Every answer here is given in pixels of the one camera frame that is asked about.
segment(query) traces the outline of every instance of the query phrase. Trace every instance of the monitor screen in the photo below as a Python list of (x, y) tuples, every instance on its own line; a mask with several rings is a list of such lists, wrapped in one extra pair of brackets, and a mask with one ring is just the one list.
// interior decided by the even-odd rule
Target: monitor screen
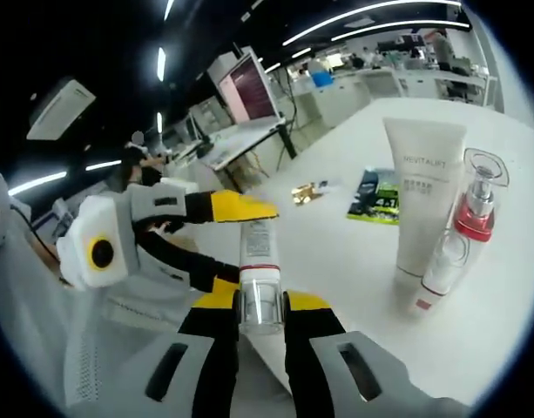
[(267, 87), (251, 55), (220, 80), (220, 91), (237, 124), (276, 116)]

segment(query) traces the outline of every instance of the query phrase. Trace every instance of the computer monitor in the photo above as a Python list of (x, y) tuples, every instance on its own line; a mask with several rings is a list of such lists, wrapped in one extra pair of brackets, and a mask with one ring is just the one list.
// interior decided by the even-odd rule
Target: computer monitor
[(267, 76), (252, 52), (243, 56), (220, 80), (219, 91), (236, 124), (278, 117)]

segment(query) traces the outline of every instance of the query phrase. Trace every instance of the air conditioner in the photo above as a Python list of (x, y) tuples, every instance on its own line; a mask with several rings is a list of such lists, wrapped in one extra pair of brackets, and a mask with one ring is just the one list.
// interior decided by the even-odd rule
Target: air conditioner
[(77, 80), (62, 79), (33, 112), (26, 138), (58, 140), (95, 98)]

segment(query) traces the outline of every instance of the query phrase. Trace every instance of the ceiling light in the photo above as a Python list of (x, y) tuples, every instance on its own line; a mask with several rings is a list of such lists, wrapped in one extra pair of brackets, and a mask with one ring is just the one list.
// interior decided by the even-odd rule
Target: ceiling light
[(265, 70), (265, 74), (268, 74), (272, 70), (276, 70), (278, 67), (281, 66), (281, 63), (276, 63), (275, 65), (271, 65)]
[(56, 174), (51, 174), (50, 176), (46, 176), (40, 179), (29, 181), (27, 183), (24, 183), (23, 185), (18, 185), (17, 187), (13, 187), (11, 190), (9, 190), (9, 195), (15, 196), (16, 194), (20, 192), (24, 192), (25, 190), (29, 190), (32, 187), (36, 187), (37, 185), (43, 185), (44, 183), (49, 183), (54, 180), (62, 179), (66, 175), (67, 175), (67, 172), (58, 172)]
[(162, 133), (162, 113), (160, 112), (156, 114), (156, 126), (158, 127), (159, 133)]
[(378, 3), (378, 4), (371, 4), (370, 6), (361, 7), (360, 9), (355, 9), (348, 11), (346, 13), (342, 13), (341, 15), (331, 17), (328, 20), (325, 20), (324, 22), (321, 22), (319, 24), (316, 24), (315, 26), (310, 27), (309, 29), (304, 30), (303, 32), (298, 33), (294, 37), (290, 37), (287, 41), (285, 41), (282, 46), (290, 45), (293, 41), (305, 37), (308, 33), (313, 32), (314, 30), (318, 30), (322, 28), (323, 26), (327, 26), (328, 24), (334, 23), (338, 20), (341, 20), (345, 17), (349, 17), (352, 15), (356, 15), (358, 13), (363, 13), (364, 11), (373, 10), (373, 9), (379, 9), (381, 7), (389, 7), (389, 6), (396, 6), (398, 4), (408, 4), (408, 3), (439, 3), (439, 4), (449, 4), (451, 6), (458, 6), (461, 7), (460, 2), (455, 2), (451, 0), (393, 0), (391, 2), (384, 2), (384, 3)]
[(120, 164), (121, 164), (121, 159), (116, 159), (115, 161), (108, 161), (107, 163), (89, 165), (84, 170), (86, 172), (91, 172), (92, 170), (97, 170), (98, 168), (112, 167), (113, 165), (120, 165)]
[(166, 13), (164, 15), (164, 20), (168, 18), (168, 15), (170, 14), (170, 10), (172, 9), (174, 0), (168, 0), (168, 5), (166, 6)]
[(156, 75), (160, 81), (164, 81), (164, 69), (166, 67), (166, 54), (162, 48), (159, 48), (159, 63), (156, 69)]
[(461, 28), (469, 28), (469, 24), (461, 24), (459, 22), (450, 22), (448, 20), (406, 20), (404, 22), (391, 22), (389, 24), (376, 24), (375, 26), (369, 26), (368, 28), (358, 29), (358, 30), (352, 30), (351, 32), (344, 33), (342, 35), (339, 35), (337, 37), (333, 37), (332, 41), (337, 41), (339, 39), (342, 39), (343, 37), (351, 37), (353, 35), (358, 35), (363, 32), (369, 32), (370, 30), (377, 30), (377, 29), (384, 29), (384, 28), (391, 28), (393, 26), (404, 26), (404, 25), (410, 25), (410, 24), (446, 24), (448, 26), (458, 26)]
[(311, 48), (306, 48), (305, 50), (301, 50), (300, 52), (296, 52), (295, 54), (293, 54), (292, 58), (297, 58), (300, 55), (307, 54), (310, 51), (311, 51)]

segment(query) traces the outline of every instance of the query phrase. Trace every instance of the blue object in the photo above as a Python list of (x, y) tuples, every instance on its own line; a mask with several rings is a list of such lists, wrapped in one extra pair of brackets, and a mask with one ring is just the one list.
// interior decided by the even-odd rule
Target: blue object
[(334, 82), (333, 78), (330, 77), (328, 71), (316, 72), (314, 74), (311, 74), (311, 78), (313, 79), (313, 82), (317, 87), (323, 87)]

